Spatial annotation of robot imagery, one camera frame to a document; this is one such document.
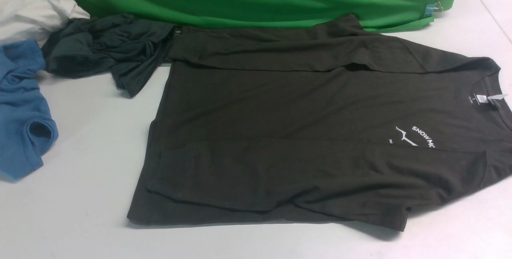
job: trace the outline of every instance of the printed logo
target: printed logo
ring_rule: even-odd
[[[398,131],[402,132],[402,140],[405,140],[408,143],[411,143],[412,146],[418,146],[416,143],[414,143],[411,140],[407,139],[407,137],[406,137],[407,132],[403,131],[402,129],[398,128],[397,126],[395,126],[395,129],[397,129]]]
[[[406,141],[409,144],[411,144],[412,146],[418,146],[416,143],[414,143],[413,141],[411,141],[410,139],[407,138],[407,132],[398,128],[398,126],[395,126],[395,129],[400,131],[400,133],[402,133],[402,141]],[[417,132],[419,135],[421,135],[421,137],[423,137],[426,140],[429,148],[436,148],[432,138],[430,138],[430,136],[428,136],[428,134],[425,131],[421,130],[420,128],[417,128],[416,126],[413,126],[412,130]]]
[[[416,131],[417,133],[419,133],[419,135],[423,136],[423,138],[426,140],[430,148],[436,148],[434,146],[434,143],[432,142],[432,139],[427,135],[427,133],[425,133],[425,131],[421,130],[420,128],[417,128],[416,126],[413,126],[413,131]]]

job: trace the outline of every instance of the white graphic print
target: white graphic print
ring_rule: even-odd
[[[421,130],[420,128],[417,128],[416,126],[413,126],[413,131],[416,131],[419,135],[421,135],[426,140],[426,142],[428,143],[429,148],[436,148],[434,146],[434,143],[432,142],[432,138],[430,138],[428,136],[428,134],[425,133],[425,131]]]
[[[407,132],[405,132],[402,129],[398,128],[398,126],[395,126],[395,129],[397,129],[398,131],[402,132],[402,140],[405,140],[408,143],[411,143],[412,146],[418,146],[416,143],[414,143],[411,140],[407,139],[407,137],[406,137]]]

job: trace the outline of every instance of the white fabric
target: white fabric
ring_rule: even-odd
[[[42,46],[70,18],[90,18],[74,0],[0,0],[0,46],[33,38]]]

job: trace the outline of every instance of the white table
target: white table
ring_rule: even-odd
[[[502,3],[508,12],[511,7]],[[499,18],[512,30],[505,15]],[[492,57],[503,68],[502,89],[512,94],[512,44],[502,30],[481,0],[456,0],[428,28],[395,35]],[[168,72],[169,67],[157,69],[131,100],[109,74],[79,80],[40,75],[60,137],[40,170],[17,183],[0,179],[0,258],[512,257],[512,179],[415,215],[404,233],[353,222],[136,228],[126,213]],[[512,96],[507,101],[512,104]]]

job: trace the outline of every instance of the crumpled dark shirt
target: crumpled dark shirt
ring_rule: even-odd
[[[129,14],[73,20],[42,47],[46,71],[69,78],[110,71],[134,97],[168,54],[173,28]]]

